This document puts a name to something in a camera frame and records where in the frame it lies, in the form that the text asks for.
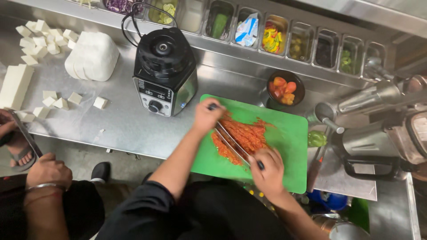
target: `power cord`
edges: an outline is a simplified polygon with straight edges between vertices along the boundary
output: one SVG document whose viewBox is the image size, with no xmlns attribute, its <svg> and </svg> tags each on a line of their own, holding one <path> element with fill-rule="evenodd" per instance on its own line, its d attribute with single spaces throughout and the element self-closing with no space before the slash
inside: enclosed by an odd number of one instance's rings
<svg viewBox="0 0 427 240">
<path fill-rule="evenodd" d="M 133 3 L 133 4 L 132 4 L 132 7 L 131 7 L 131 10 L 132 10 L 132 11 L 131 11 L 130 13 L 126 14 L 126 16 L 122 19 L 122 33 L 123 33 L 123 36 L 125 36 L 125 38 L 126 38 L 126 39 L 127 39 L 127 40 L 132 44 L 132 45 L 134 45 L 135 47 L 138 47 L 138 45 L 134 44 L 132 41 L 130 41 L 130 40 L 129 40 L 128 36 L 127 36 L 127 35 L 126 35 L 126 33 L 125 33 L 124 24 L 125 24 L 125 20 L 126 20 L 128 17 L 131 17 L 131 18 L 132 18 L 132 23 L 133 23 L 133 25 L 134 25 L 134 28 L 135 28 L 136 32 L 138 33 L 138 35 L 139 35 L 139 37 L 140 37 L 140 38 L 142 37 L 141 33 L 139 32 L 139 28 L 138 28 L 138 26 L 136 25 L 136 21 L 135 21 L 135 13 L 136 13 L 136 11 L 137 11 L 137 8 L 134 8 L 134 6 L 135 6 L 136 4 L 146 5 L 146 6 L 150 7 L 150 8 L 154 8 L 154 9 L 156 9 L 156 10 L 158 10 L 158 11 L 161 11 L 162 13 L 165 13 L 165 14 L 169 15 L 169 16 L 172 18 L 172 21 L 173 21 L 173 24 L 175 25 L 175 27 L 178 27 L 178 25 L 176 24 L 176 20 L 175 20 L 175 18 L 174 18 L 170 13 L 168 13 L 168 12 L 166 12 L 166 11 L 164 11 L 164 10 L 160 9 L 160 8 L 154 7 L 154 6 L 152 6 L 152 5 L 148 4 L 148 3 L 135 2 L 135 3 Z"/>
</svg>

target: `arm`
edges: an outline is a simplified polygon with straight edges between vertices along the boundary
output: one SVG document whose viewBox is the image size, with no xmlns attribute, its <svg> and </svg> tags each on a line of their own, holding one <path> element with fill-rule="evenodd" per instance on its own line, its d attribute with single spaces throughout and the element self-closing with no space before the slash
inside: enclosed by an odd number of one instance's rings
<svg viewBox="0 0 427 240">
<path fill-rule="evenodd" d="M 256 160 L 264 163 L 265 170 L 261 171 Z M 312 221 L 310 216 L 301 208 L 297 201 L 282 185 L 283 161 L 275 149 L 261 149 L 249 159 L 252 177 L 258 189 L 264 192 L 267 199 L 276 206 L 276 212 L 285 222 L 290 231 L 301 240 L 328 240 L 328 235 Z"/>
<path fill-rule="evenodd" d="M 26 187 L 43 183 L 71 185 L 73 175 L 55 155 L 43 155 L 28 172 Z M 35 189 L 25 196 L 24 210 L 28 220 L 29 239 L 68 239 L 68 230 L 62 206 L 63 191 L 56 187 Z"/>
<path fill-rule="evenodd" d="M 212 103 L 220 106 L 209 110 Z M 172 154 L 151 175 L 150 181 L 156 181 L 169 190 L 175 200 L 178 200 L 187 183 L 191 166 L 199 149 L 202 138 L 214 128 L 216 122 L 224 114 L 215 98 L 207 98 L 196 107 L 195 121 L 191 129 L 184 136 Z"/>
</svg>

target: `green cutting board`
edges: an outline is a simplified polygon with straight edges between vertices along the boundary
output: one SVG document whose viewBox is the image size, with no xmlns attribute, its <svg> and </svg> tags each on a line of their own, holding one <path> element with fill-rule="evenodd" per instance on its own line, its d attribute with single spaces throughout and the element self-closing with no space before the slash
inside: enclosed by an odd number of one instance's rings
<svg viewBox="0 0 427 240">
<path fill-rule="evenodd" d="M 253 123 L 257 117 L 273 124 L 267 127 L 264 134 L 267 143 L 279 150 L 283 158 L 283 186 L 293 193 L 304 193 L 307 186 L 307 132 L 308 123 L 304 117 L 281 111 L 258 107 L 222 97 L 204 94 L 200 101 L 207 97 L 217 98 L 232 118 L 242 123 Z M 251 172 L 243 166 L 237 166 L 218 154 L 209 133 L 201 142 L 199 152 L 193 164 L 192 172 L 210 176 L 253 182 Z"/>
</svg>

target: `black cabbage shreds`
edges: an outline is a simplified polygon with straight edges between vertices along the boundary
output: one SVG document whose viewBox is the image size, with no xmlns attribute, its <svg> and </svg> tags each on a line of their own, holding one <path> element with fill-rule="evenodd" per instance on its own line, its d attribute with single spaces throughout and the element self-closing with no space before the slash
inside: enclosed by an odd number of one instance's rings
<svg viewBox="0 0 427 240">
<path fill-rule="evenodd" d="M 142 0 L 106 0 L 105 6 L 110 11 L 127 14 L 131 12 L 131 7 L 134 2 L 142 2 Z M 143 10 L 142 4 L 136 5 L 136 8 L 136 13 L 140 13 Z"/>
</svg>

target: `person's hand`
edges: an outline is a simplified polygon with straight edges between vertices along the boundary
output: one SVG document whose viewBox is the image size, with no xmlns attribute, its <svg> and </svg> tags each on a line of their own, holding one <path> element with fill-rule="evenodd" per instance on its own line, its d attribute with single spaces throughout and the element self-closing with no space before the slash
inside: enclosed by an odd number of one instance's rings
<svg viewBox="0 0 427 240">
<path fill-rule="evenodd" d="M 215 103 L 217 108 L 209 110 L 210 104 Z M 206 135 L 216 125 L 216 122 L 222 117 L 225 112 L 225 107 L 213 97 L 203 100 L 196 106 L 196 116 L 193 123 L 193 129 L 200 132 L 203 136 Z"/>
<path fill-rule="evenodd" d="M 29 170 L 26 187 L 35 187 L 43 183 L 55 183 L 68 189 L 73 180 L 73 173 L 63 161 L 57 161 L 55 154 L 43 155 Z"/>
<path fill-rule="evenodd" d="M 277 149 L 260 149 L 248 160 L 251 164 L 251 173 L 255 185 L 270 201 L 280 197 L 286 191 L 282 185 L 283 161 Z M 260 170 L 257 161 L 264 164 L 264 170 Z"/>
<path fill-rule="evenodd" d="M 10 133 L 17 127 L 12 115 L 4 110 L 0 109 L 0 138 Z"/>
</svg>

